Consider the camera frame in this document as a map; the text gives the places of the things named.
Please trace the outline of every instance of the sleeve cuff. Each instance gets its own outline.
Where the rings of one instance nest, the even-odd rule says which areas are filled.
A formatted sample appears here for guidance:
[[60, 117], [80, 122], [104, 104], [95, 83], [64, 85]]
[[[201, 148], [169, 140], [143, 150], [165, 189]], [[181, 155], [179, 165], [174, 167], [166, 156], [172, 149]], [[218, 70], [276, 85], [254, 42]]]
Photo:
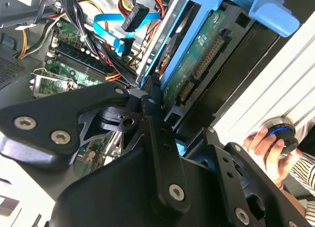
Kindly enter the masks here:
[[307, 203], [305, 219], [310, 223], [311, 226], [315, 227], [315, 202], [309, 201]]

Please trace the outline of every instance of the green circuit board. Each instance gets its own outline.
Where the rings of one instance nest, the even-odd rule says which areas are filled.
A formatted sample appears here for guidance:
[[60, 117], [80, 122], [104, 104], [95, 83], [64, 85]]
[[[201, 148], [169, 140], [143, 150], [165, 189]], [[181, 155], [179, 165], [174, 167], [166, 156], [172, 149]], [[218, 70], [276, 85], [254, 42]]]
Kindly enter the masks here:
[[85, 44], [80, 40], [80, 34], [76, 28], [63, 20], [59, 21], [59, 27], [57, 28], [58, 41], [62, 41], [68, 45], [71, 45], [77, 49], [81, 49]]
[[221, 10], [213, 12], [208, 17], [163, 91], [162, 97], [165, 107], [173, 106], [181, 93], [183, 94], [182, 97], [186, 98], [188, 91], [193, 87], [188, 79], [198, 69], [205, 53], [209, 51], [209, 46], [215, 39], [224, 19], [225, 14]]
[[[47, 61], [45, 68], [47, 69], [48, 72], [64, 76], [69, 79], [73, 79], [77, 85], [88, 87], [102, 83], [90, 76], [87, 76], [84, 73], [81, 73], [69, 66], [66, 66], [65, 64], [59, 61], [54, 61], [53, 59]], [[46, 95], [61, 93], [63, 92], [64, 83], [66, 82], [53, 81], [50, 79], [42, 78], [39, 87], [39, 92], [41, 94]]]

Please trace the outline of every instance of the black plastic part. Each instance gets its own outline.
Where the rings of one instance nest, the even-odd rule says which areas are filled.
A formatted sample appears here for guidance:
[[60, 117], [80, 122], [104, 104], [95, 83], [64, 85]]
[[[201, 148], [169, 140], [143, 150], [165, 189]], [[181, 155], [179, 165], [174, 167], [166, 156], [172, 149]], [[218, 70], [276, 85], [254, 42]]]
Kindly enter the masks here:
[[[161, 0], [162, 5], [164, 6], [164, 9], [167, 9], [168, 7], [168, 0]], [[158, 12], [161, 12], [161, 7], [158, 3], [155, 4], [154, 9]]]
[[[157, 124], [153, 121], [149, 124], [154, 125], [154, 129], [144, 130], [146, 136], [154, 143], [159, 142]], [[102, 227], [104, 220], [113, 227], [243, 227], [245, 225], [236, 217], [236, 208], [242, 208], [249, 216], [249, 227], [287, 227], [289, 221], [310, 227], [250, 156], [244, 150], [235, 150], [237, 144], [228, 143], [221, 149], [216, 145], [215, 132], [203, 129], [200, 134], [196, 143], [199, 145], [187, 156], [193, 161], [175, 159], [178, 161], [175, 164], [182, 167], [180, 174], [187, 180], [185, 193], [191, 198], [190, 208], [180, 218], [162, 217], [152, 200], [152, 194], [157, 193], [153, 192], [156, 189], [151, 181], [156, 177], [157, 167], [162, 166], [150, 161], [164, 160], [169, 155], [154, 153], [168, 151], [160, 151], [159, 146], [138, 139], [129, 153], [69, 186], [56, 202], [49, 227]], [[165, 167], [161, 169], [165, 172], [162, 177], [177, 178], [178, 166], [169, 164], [168, 159], [164, 162], [160, 164]], [[257, 197], [255, 201], [252, 201], [253, 196]], [[262, 206], [259, 215], [257, 201]]]
[[[99, 127], [94, 130], [95, 115], [105, 107], [125, 105], [128, 98], [128, 92], [117, 83], [103, 83], [6, 107], [0, 111], [0, 154], [48, 170], [65, 169], [80, 146], [107, 134], [98, 133]], [[20, 116], [35, 119], [36, 127], [15, 127], [14, 120]], [[70, 142], [54, 143], [51, 134], [56, 130], [69, 133]]]
[[274, 126], [270, 127], [268, 129], [267, 136], [269, 136], [271, 134], [275, 134], [277, 136], [276, 142], [279, 139], [284, 140], [284, 148], [281, 152], [282, 154], [288, 154], [288, 153], [292, 152], [295, 148], [297, 148], [297, 146], [299, 144], [298, 140], [294, 137], [295, 128], [290, 124], [278, 124], [278, 125], [274, 125]]
[[125, 32], [134, 32], [141, 25], [142, 21], [145, 19], [149, 11], [150, 9], [148, 7], [136, 3], [132, 11], [126, 17], [122, 25], [122, 29]]
[[134, 38], [122, 38], [121, 39], [125, 44], [124, 44], [124, 51], [122, 53], [122, 57], [124, 56], [128, 56], [131, 52], [131, 49], [132, 49], [132, 45], [133, 45], [133, 42], [134, 42]]

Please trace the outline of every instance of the screw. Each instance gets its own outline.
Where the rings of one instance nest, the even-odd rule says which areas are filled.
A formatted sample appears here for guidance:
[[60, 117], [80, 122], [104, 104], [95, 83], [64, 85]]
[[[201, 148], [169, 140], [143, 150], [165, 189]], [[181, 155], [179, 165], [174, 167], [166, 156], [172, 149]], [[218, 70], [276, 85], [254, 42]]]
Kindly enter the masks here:
[[234, 147], [235, 147], [235, 150], [236, 150], [236, 151], [238, 151], [238, 152], [242, 151], [242, 148], [240, 148], [239, 145], [234, 145]]
[[218, 22], [220, 18], [220, 15], [218, 14], [214, 19], [213, 19], [213, 23], [216, 24]]
[[156, 102], [152, 98], [149, 98], [148, 100], [149, 100], [149, 102], [156, 104]]
[[124, 94], [123, 90], [119, 89], [119, 88], [116, 88], [115, 91], [119, 94]]
[[215, 132], [215, 130], [214, 130], [212, 127], [208, 127], [208, 130], [209, 130], [210, 132]]
[[59, 1], [56, 1], [55, 2], [55, 7], [58, 8], [58, 9], [62, 9], [63, 6], [61, 5], [61, 3]]
[[37, 122], [31, 117], [21, 116], [14, 120], [14, 125], [21, 130], [32, 130], [36, 127]]
[[236, 208], [235, 209], [235, 214], [236, 217], [246, 226], [248, 226], [250, 224], [250, 218], [248, 217], [247, 213], [241, 209], [241, 208]]
[[292, 221], [289, 221], [289, 225], [290, 225], [290, 227], [297, 227], [297, 225]]
[[168, 188], [169, 194], [177, 201], [182, 201], [185, 198], [184, 190], [177, 184], [171, 184]]
[[56, 144], [65, 145], [70, 142], [71, 136], [66, 131], [57, 130], [51, 134], [51, 140]]

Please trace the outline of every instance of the striped sleeve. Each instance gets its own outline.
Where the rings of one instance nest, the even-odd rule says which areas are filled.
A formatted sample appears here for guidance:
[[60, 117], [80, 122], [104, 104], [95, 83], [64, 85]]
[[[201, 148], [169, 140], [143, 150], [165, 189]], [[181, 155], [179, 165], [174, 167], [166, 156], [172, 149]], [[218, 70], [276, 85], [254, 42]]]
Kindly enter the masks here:
[[315, 196], [315, 158], [313, 156], [302, 153], [290, 174]]
[[315, 202], [309, 201], [307, 203], [305, 219], [310, 223], [311, 226], [315, 227]]

